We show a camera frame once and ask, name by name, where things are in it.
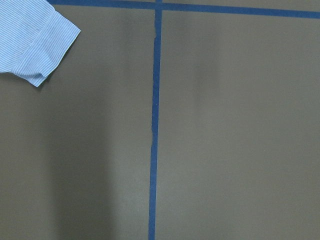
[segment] gray floor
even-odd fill
[[[0,239],[146,240],[154,11],[55,7],[82,32],[49,80],[0,74]],[[163,12],[156,240],[320,238],[319,27]]]

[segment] striped fabric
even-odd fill
[[[79,33],[46,0],[0,0],[0,73],[38,87]]]

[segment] blue tape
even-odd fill
[[[162,3],[162,0],[155,0],[155,1],[156,2],[122,1],[122,0],[120,1],[49,0],[48,2],[51,4],[58,4],[58,5],[77,5],[77,6],[110,7],[110,8],[124,8],[124,9],[149,9],[149,10],[166,10],[166,11],[183,11],[183,12],[244,14],[244,15],[320,19],[320,12],[318,11],[297,11],[297,10],[281,10],[281,9],[269,9],[269,8],[237,7],[237,6],[178,4],[178,3]]]
[[[156,196],[157,196],[157,166],[158,166],[158,129],[159,129],[159,87],[161,59],[161,28],[162,10],[155,10],[154,17],[154,48],[153,48],[153,95],[152,95],[152,145],[150,159],[150,195],[149,195],[149,225],[148,239],[155,240],[156,232]]]

